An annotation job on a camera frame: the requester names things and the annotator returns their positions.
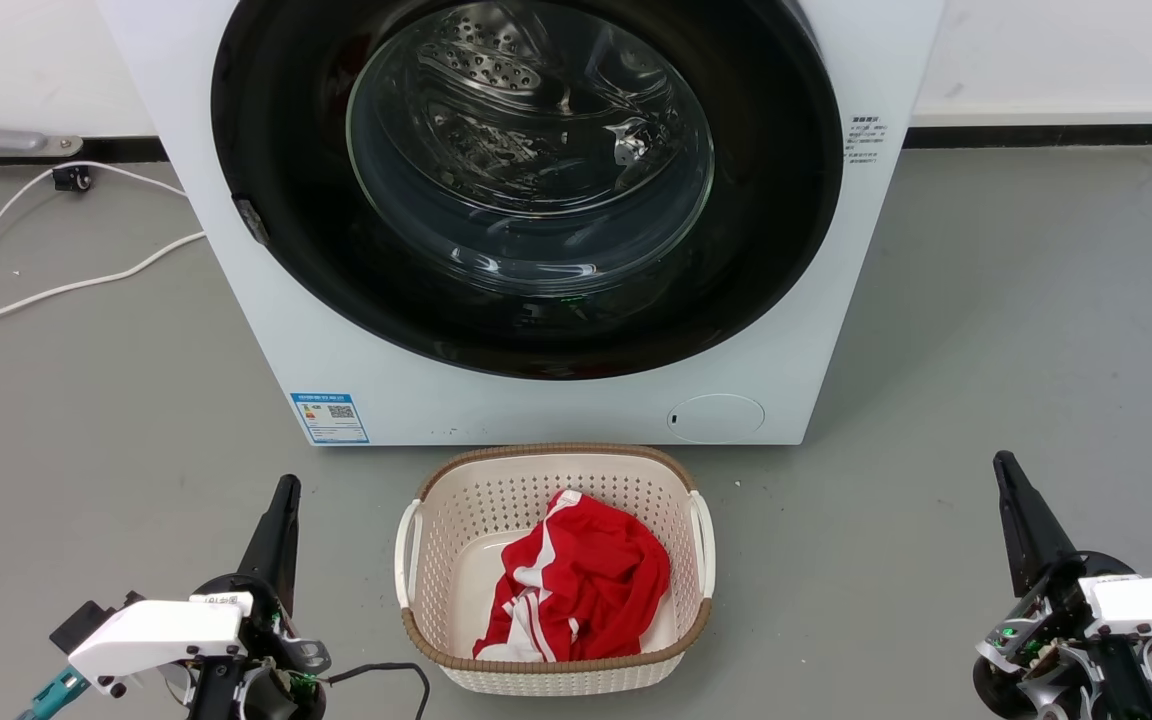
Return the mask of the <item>red and white garment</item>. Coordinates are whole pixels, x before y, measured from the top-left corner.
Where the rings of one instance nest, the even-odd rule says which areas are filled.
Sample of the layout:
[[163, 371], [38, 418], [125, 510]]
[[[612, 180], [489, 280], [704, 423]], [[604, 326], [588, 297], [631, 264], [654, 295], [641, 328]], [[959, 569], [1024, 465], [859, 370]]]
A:
[[500, 552], [480, 661], [566, 664], [641, 653], [669, 589], [664, 544], [635, 516], [564, 488]]

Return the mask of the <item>blue energy label sticker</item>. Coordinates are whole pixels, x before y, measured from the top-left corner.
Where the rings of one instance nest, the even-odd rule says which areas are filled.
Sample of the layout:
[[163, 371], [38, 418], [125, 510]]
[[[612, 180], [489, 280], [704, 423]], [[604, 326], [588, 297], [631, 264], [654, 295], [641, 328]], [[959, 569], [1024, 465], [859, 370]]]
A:
[[364, 446], [370, 437], [351, 395], [289, 393], [294, 414], [314, 446]]

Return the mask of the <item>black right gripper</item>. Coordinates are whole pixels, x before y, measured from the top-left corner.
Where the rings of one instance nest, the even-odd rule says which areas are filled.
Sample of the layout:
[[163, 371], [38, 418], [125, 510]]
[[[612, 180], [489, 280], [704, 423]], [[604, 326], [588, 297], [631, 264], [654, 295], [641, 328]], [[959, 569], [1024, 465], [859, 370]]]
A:
[[1128, 564], [1078, 552], [1010, 450], [993, 457], [1011, 592], [1018, 606], [977, 646], [972, 683], [1002, 720], [1152, 720], [1152, 637], [1111, 632], [1083, 579]]

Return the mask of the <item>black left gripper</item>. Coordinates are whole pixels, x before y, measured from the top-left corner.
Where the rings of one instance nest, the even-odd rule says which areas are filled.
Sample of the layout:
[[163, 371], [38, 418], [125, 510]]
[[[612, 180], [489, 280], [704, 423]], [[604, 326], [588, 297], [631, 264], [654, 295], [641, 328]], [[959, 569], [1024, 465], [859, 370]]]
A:
[[321, 641], [291, 623], [300, 556], [301, 480], [282, 475], [237, 573], [202, 584], [198, 600], [251, 596], [237, 639], [217, 652], [192, 653], [187, 720], [323, 720], [320, 676], [332, 666]]

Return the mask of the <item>black round glass washer door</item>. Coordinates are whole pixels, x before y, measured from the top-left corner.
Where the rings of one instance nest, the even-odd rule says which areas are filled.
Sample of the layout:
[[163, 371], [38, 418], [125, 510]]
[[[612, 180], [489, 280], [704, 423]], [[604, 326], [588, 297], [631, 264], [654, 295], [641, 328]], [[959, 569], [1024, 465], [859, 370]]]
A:
[[238, 215], [316, 300], [544, 381], [750, 327], [823, 247], [844, 173], [783, 0], [238, 0], [210, 109]]

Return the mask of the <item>white front-load washing machine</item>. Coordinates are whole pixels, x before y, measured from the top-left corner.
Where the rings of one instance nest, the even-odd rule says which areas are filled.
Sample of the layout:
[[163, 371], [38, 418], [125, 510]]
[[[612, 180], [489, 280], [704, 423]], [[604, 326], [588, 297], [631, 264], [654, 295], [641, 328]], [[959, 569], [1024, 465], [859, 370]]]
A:
[[96, 3], [289, 406], [289, 393], [351, 395], [370, 446], [787, 446], [803, 442], [814, 414], [946, 0], [783, 1], [804, 14], [838, 97], [844, 173], [823, 247], [735, 336], [680, 363], [591, 381], [438, 363], [316, 300], [247, 227], [219, 165], [210, 88], [238, 0]]

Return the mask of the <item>cream plastic laundry basket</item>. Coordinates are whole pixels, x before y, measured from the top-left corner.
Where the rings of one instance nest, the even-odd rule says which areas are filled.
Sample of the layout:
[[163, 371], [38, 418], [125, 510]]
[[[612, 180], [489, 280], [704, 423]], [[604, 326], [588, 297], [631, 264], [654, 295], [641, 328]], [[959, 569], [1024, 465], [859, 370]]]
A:
[[[480, 661], [500, 552], [526, 536], [550, 498], [576, 488], [641, 520], [670, 561], [669, 589], [641, 653], [594, 661]], [[472, 450], [435, 470], [399, 520], [394, 579], [408, 637], [452, 682], [477, 694], [575, 697], [654, 685], [700, 638], [717, 591], [717, 532], [690, 473], [662, 450], [526, 445]]]

